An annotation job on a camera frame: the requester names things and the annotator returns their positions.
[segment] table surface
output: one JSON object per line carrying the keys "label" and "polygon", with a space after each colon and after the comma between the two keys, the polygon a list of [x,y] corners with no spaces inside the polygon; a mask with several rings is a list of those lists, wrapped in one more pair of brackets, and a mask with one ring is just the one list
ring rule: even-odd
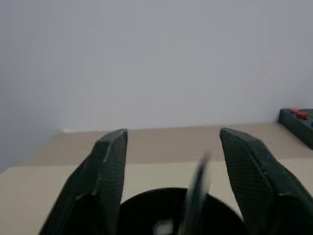
{"label": "table surface", "polygon": [[[240,214],[218,126],[131,130],[122,201],[154,188],[188,187],[205,149],[212,149],[210,194]],[[261,139],[313,194],[313,151],[280,124],[232,126]],[[105,132],[56,136],[20,166],[0,175],[0,234],[37,234],[65,180]]]}

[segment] white wall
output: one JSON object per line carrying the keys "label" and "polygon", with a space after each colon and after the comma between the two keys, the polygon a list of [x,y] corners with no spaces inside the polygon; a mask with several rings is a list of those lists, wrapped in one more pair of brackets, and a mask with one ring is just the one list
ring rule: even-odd
{"label": "white wall", "polygon": [[269,122],[283,107],[313,108],[312,0],[2,0],[0,9],[10,107],[1,139],[29,147],[16,159],[56,130]]}

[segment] beige table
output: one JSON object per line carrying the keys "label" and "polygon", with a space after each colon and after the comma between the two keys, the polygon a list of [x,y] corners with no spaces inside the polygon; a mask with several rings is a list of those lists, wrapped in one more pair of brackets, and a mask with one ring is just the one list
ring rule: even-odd
{"label": "beige table", "polygon": [[[313,151],[280,124],[233,126],[260,138],[313,194]],[[0,175],[0,234],[36,234],[63,183],[104,132],[60,134]],[[239,212],[218,126],[131,130],[122,200],[162,187],[187,187],[204,149],[213,150],[210,193]]]}

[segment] black bowl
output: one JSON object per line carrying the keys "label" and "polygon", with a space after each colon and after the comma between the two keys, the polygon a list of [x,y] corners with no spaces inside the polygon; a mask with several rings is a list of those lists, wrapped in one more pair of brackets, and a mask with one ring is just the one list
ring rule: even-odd
{"label": "black bowl", "polygon": [[[182,218],[186,188],[160,188],[136,195],[121,204],[118,235],[152,235],[156,223],[172,219],[174,234]],[[202,234],[246,235],[241,218],[230,207],[207,195],[203,204]]]}

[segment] red button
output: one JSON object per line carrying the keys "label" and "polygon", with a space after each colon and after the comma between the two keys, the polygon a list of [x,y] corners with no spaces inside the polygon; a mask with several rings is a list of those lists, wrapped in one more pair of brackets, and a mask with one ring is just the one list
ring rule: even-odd
{"label": "red button", "polygon": [[298,113],[300,110],[297,109],[297,108],[293,108],[293,109],[290,109],[290,112],[293,113],[293,114],[296,114]]}
{"label": "red button", "polygon": [[298,112],[298,113],[297,113],[297,117],[298,117],[298,118],[302,118],[302,119],[307,119],[308,114],[307,114],[307,113],[304,113],[304,112]]}

